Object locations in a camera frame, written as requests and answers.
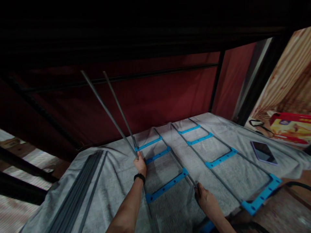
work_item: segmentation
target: hand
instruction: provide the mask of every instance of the hand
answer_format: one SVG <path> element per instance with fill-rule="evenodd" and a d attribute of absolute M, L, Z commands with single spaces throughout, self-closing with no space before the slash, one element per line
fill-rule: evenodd
<path fill-rule="evenodd" d="M 142 154 L 139 151 L 137 152 L 137 155 L 138 155 L 138 159 L 134 159 L 133 164 L 136 167 L 138 173 L 142 174 L 146 178 L 147 166 L 142 157 Z"/>
<path fill-rule="evenodd" d="M 224 218 L 215 196 L 210 191 L 206 190 L 201 183 L 198 183 L 198 188 L 194 190 L 197 203 L 211 221 Z"/>

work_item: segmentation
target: blue plastic bracket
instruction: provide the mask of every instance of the blue plastic bracket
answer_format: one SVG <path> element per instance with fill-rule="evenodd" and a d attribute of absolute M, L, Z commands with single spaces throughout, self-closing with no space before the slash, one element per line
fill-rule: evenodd
<path fill-rule="evenodd" d="M 221 164 L 223 161 L 227 160 L 228 158 L 234 156 L 237 153 L 237 150 L 234 149 L 233 147 L 230 148 L 231 151 L 222 157 L 216 159 L 214 162 L 206 162 L 205 166 L 207 166 L 209 169 L 212 169 L 216 167 L 217 165 Z"/>
<path fill-rule="evenodd" d="M 152 144 L 154 144 L 154 143 L 156 143 L 156 142 L 158 142 L 158 141 L 160 141 L 160 140 L 162 140 L 162 136 L 160 136 L 158 139 L 153 140 L 153 141 L 151 141 L 151 142 L 149 142 L 149 143 L 147 143 L 147 144 L 145 144 L 145 145 L 143 145 L 143 146 L 141 146 L 141 147 L 138 147 L 138 148 L 135 147 L 135 151 L 142 150 L 142 149 L 146 148 L 147 146 L 150 146 L 150 145 L 152 145 Z"/>
<path fill-rule="evenodd" d="M 265 187 L 265 189 L 256 197 L 252 203 L 243 201 L 241 205 L 249 212 L 250 215 L 254 215 L 256 211 L 261 207 L 263 202 L 270 196 L 270 194 L 282 183 L 282 180 L 273 174 L 269 174 L 271 182 Z"/>
<path fill-rule="evenodd" d="M 188 146 L 192 146 L 192 145 L 194 145 L 194 144 L 196 144 L 196 143 L 198 143 L 200 141 L 203 141 L 205 139 L 211 138 L 212 136 L 214 136 L 214 135 L 212 133 L 209 133 L 208 135 L 206 135 L 206 136 L 204 136 L 202 138 L 196 139 L 196 140 L 194 140 L 192 142 L 187 141 L 187 144 L 188 144 Z"/>
<path fill-rule="evenodd" d="M 146 197 L 147 204 L 156 200 L 159 196 L 161 196 L 163 193 L 165 193 L 167 190 L 169 190 L 171 187 L 173 187 L 175 184 L 177 184 L 179 181 L 181 181 L 188 174 L 189 173 L 188 173 L 187 169 L 183 168 L 182 173 L 180 173 L 178 176 L 176 176 L 173 180 L 168 182 L 166 185 L 164 185 L 158 191 L 156 191 L 153 194 L 146 194 L 145 197 Z"/>
<path fill-rule="evenodd" d="M 171 151 L 170 147 L 167 147 L 166 150 L 162 151 L 161 153 L 156 154 L 155 156 L 151 157 L 150 159 L 146 160 L 146 165 L 153 162 L 154 160 L 160 158 L 161 156 L 167 154 L 168 152 Z"/>
<path fill-rule="evenodd" d="M 200 230 L 200 233 L 210 233 L 214 229 L 215 225 L 211 222 L 208 221 Z"/>
<path fill-rule="evenodd" d="M 193 127 L 193 128 L 190 128 L 190 129 L 186 129 L 186 130 L 184 130 L 184 131 L 178 131 L 178 133 L 179 134 L 184 134 L 184 133 L 188 133 L 188 132 L 190 132 L 190 131 L 192 131 L 192 130 L 195 130 L 195 129 L 197 129 L 197 128 L 200 128 L 201 126 L 198 124 L 196 127 Z"/>

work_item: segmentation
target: red wall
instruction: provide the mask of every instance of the red wall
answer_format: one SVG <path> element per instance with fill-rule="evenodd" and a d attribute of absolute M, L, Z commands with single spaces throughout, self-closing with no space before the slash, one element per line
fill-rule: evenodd
<path fill-rule="evenodd" d="M 256 43 L 227 50 L 212 113 L 232 120 Z"/>
<path fill-rule="evenodd" d="M 226 63 L 232 59 L 239 64 L 236 56 L 243 57 L 243 50 L 227 58 Z M 24 87 L 39 87 L 61 83 L 71 83 L 83 81 L 84 78 L 80 70 L 84 70 L 90 79 L 103 78 L 102 71 L 106 71 L 109 77 L 118 75 L 127 75 L 141 72 L 149 72 L 162 69 L 179 68 L 199 64 L 218 62 L 219 52 L 202 53 L 185 56 L 152 58 L 137 61 L 118 61 L 110 63 L 100 63 L 93 65 L 77 65 L 55 67 L 47 69 L 36 69 L 29 71 L 19 71 L 12 73 L 13 76 Z M 152 126 L 159 126 L 168 122 L 174 122 L 187 117 L 202 114 L 208 111 L 210 96 L 213 89 L 215 68 L 181 72 L 162 76 L 140 78 L 113 82 L 112 86 L 118 97 L 120 105 L 128 120 L 133 133 L 138 133 Z M 224 76 L 219 81 L 221 93 L 226 94 L 226 81 L 228 76 Z M 239 83 L 244 80 L 241 75 L 230 76 L 229 78 L 238 79 Z M 103 102 L 111 111 L 115 120 L 124 131 L 129 135 L 123 122 L 121 114 L 113 99 L 107 84 L 95 85 Z M 18 108 L 25 103 L 16 94 L 12 94 L 15 104 L 13 106 L 0 105 L 5 116 L 2 119 L 8 121 L 11 112 L 13 114 L 23 114 L 22 119 L 28 121 L 22 124 L 18 123 L 18 117 L 8 121 L 8 127 L 0 128 L 12 133 L 22 139 L 29 141 L 35 146 L 64 158 L 72 160 L 77 154 L 73 151 L 71 145 L 64 141 L 47 122 L 38 122 L 37 114 L 28 106 L 27 110 L 21 113 Z M 32 96 L 63 126 L 80 144 L 87 148 L 93 145 L 103 145 L 108 142 L 120 139 L 121 136 L 111 120 L 100 106 L 98 100 L 88 86 L 63 89 L 59 91 L 50 91 Z M 227 106 L 221 105 L 221 100 L 214 105 L 217 111 L 226 112 Z"/>

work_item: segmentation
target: striped curtain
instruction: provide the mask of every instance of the striped curtain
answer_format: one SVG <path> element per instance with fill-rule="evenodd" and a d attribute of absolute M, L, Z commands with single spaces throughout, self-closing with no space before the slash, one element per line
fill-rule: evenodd
<path fill-rule="evenodd" d="M 308 81 L 310 63 L 311 27 L 301 29 L 293 34 L 250 117 L 269 118 L 267 116 L 269 110 L 292 112 L 290 110 L 295 108 L 297 102 L 310 102 L 308 93 L 310 90 L 308 85 L 311 85 Z"/>
<path fill-rule="evenodd" d="M 277 108 L 278 112 L 311 115 L 311 63 Z"/>

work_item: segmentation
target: dark ceiling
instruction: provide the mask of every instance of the dark ceiling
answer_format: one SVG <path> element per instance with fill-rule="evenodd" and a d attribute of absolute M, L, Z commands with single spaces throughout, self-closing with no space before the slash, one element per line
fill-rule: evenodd
<path fill-rule="evenodd" d="M 96 19 L 7 19 L 0 23 L 3 70 L 227 50 L 311 25 L 310 1 L 153 10 L 106 10 Z"/>

